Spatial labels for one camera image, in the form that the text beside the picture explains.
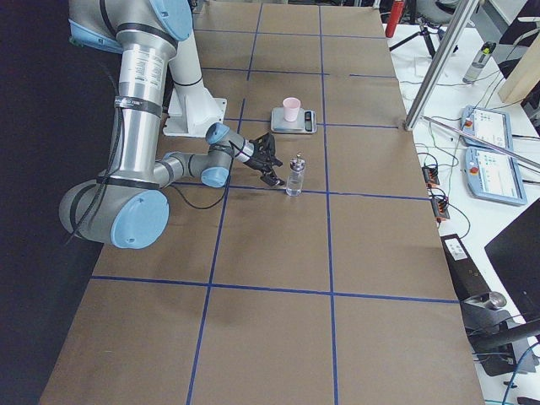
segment electronic device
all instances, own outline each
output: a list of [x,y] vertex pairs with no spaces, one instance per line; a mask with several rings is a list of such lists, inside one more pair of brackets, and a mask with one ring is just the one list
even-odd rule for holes
[[517,161],[505,154],[469,147],[465,153],[467,184],[475,197],[497,203],[527,203]]
[[[462,130],[476,138],[513,150],[510,115],[503,111],[487,110],[467,105],[462,114]],[[471,139],[463,137],[469,146],[482,146]]]
[[486,246],[493,269],[526,321],[540,316],[540,199]]
[[317,131],[315,112],[300,108],[296,121],[285,121],[284,108],[272,109],[270,130],[275,133],[315,133]]
[[464,301],[470,297],[488,293],[489,286],[462,240],[456,234],[441,236],[440,239],[457,298]]

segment label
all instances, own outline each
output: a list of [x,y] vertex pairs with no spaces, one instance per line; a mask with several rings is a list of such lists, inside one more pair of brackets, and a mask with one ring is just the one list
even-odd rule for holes
[[165,61],[157,55],[139,49],[124,51],[121,59],[120,82],[139,83],[161,90]]
[[445,240],[446,247],[448,247],[448,251],[450,251],[450,254],[452,257],[454,257],[455,261],[467,259],[467,253],[462,248],[462,245],[459,243],[459,240],[454,239],[447,239]]

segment water bottle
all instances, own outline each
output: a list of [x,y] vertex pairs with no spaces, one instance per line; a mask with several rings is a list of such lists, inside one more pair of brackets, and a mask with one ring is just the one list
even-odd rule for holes
[[478,78],[483,67],[486,66],[486,63],[488,63],[488,60],[491,58],[496,46],[497,44],[494,42],[486,42],[482,45],[480,51],[478,51],[471,63],[471,66],[467,70],[467,73],[465,73],[463,83],[470,84]]

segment red fire extinguisher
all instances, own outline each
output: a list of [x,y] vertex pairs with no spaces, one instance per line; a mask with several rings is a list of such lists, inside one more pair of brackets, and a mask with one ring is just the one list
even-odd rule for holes
[[403,0],[394,0],[390,10],[390,18],[386,24],[386,38],[392,38],[394,36],[396,25],[399,22],[399,19],[402,17],[404,6],[405,2]]

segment small glass vial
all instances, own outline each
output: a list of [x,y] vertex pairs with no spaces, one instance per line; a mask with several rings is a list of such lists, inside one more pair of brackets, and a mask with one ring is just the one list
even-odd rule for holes
[[302,183],[304,182],[305,160],[301,158],[300,152],[295,158],[290,160],[290,175],[287,178],[285,192],[294,197],[302,192]]

